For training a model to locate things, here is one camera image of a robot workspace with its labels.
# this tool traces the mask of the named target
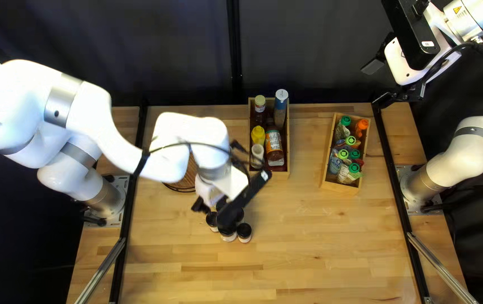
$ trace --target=metal mounting plate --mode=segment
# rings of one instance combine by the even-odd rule
[[[397,177],[399,178],[399,181],[403,176],[407,176],[409,174],[412,174],[412,167],[413,165],[401,165],[401,166],[395,166],[395,170],[397,172]],[[405,201],[405,208],[407,209],[408,215],[441,215],[443,214],[441,210],[434,210],[434,211],[429,211],[427,213],[423,213],[420,211],[421,205],[419,204],[410,204],[410,202],[403,197],[403,200]],[[433,197],[433,202],[435,204],[442,204],[442,200],[440,199],[440,194],[437,194],[435,197]]]
[[[122,193],[122,201],[125,205],[125,196],[127,194],[127,188],[129,186],[129,176],[122,175],[122,176],[114,176],[114,181],[111,184],[116,187]],[[103,227],[98,226],[97,224],[84,222],[84,228],[112,228],[112,227],[121,227],[122,226],[122,219],[123,219],[123,212],[125,211],[125,206],[123,206],[122,210],[120,210],[115,216],[111,218],[106,218],[106,225]],[[92,218],[97,218],[97,216],[93,213],[93,210],[87,210],[84,212],[84,216],[90,216]]]

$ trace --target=black jar lid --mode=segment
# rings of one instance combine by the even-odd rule
[[[235,225],[229,225],[226,227],[219,228],[219,233],[222,236],[231,236],[236,232],[236,226]]]
[[[237,231],[240,238],[249,238],[251,236],[251,233],[253,232],[253,229],[251,228],[251,225],[247,223],[241,223],[238,225]]]
[[[206,223],[210,227],[217,227],[217,212],[211,211],[206,215]]]

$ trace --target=wooden box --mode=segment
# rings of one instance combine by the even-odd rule
[[[275,108],[275,97],[273,98],[266,98],[266,111],[273,112]],[[251,120],[254,114],[254,97],[249,97],[248,102],[248,132],[249,132],[249,151],[251,151]],[[290,176],[290,101],[287,99],[286,103],[286,119],[285,119],[285,126],[281,130],[281,142],[283,152],[285,153],[285,163],[286,163],[286,171],[274,171],[273,167],[269,167],[268,169],[272,169],[273,179],[274,180],[287,180]],[[259,169],[254,169],[252,166],[249,166],[249,171],[259,171]]]
[[[352,184],[341,184],[336,182],[335,176],[333,176],[328,172],[329,155],[332,152],[332,148],[335,146],[335,142],[336,142],[334,141],[333,133],[335,131],[335,128],[337,127],[337,124],[339,123],[339,121],[341,121],[341,118],[343,118],[343,116],[350,116],[350,118],[352,119],[352,122],[348,127],[351,133],[354,132],[355,126],[358,123],[358,121],[365,119],[369,122],[369,126],[367,127],[367,130],[363,130],[361,132],[362,133],[361,138],[357,138],[358,140],[361,141],[361,144],[358,147],[358,150],[361,152],[360,159],[361,160],[365,159],[365,151],[367,149],[367,139],[368,139],[369,129],[371,125],[371,119],[368,119],[365,117],[359,117],[355,115],[342,114],[342,113],[333,114],[332,131],[329,135],[327,149],[325,150],[325,153],[324,153],[324,162],[323,162],[324,164],[322,168],[322,180],[320,182],[320,188],[354,195],[361,188],[363,177],[360,177]]]

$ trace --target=yellow mustard bottle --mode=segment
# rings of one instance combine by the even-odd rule
[[[254,127],[251,131],[251,139],[253,140],[253,144],[261,144],[263,146],[266,139],[264,128],[260,126]]]

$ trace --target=wooden table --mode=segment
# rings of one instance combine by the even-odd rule
[[[144,142],[164,111],[222,119],[246,148],[245,105],[150,107]],[[250,243],[221,242],[194,194],[140,179],[122,287],[123,303],[419,303],[405,240],[379,142],[370,129],[364,185],[348,197],[318,188],[334,112],[372,117],[368,103],[293,104],[291,175],[271,180],[245,209]],[[134,138],[136,108],[115,108],[122,134]],[[383,112],[396,164],[424,163],[410,108]],[[117,173],[107,161],[103,174]],[[464,283],[443,216],[410,217],[414,232]],[[74,302],[119,236],[119,228],[85,228],[68,303]],[[422,258],[436,303],[459,302]],[[112,269],[93,296],[108,303]]]

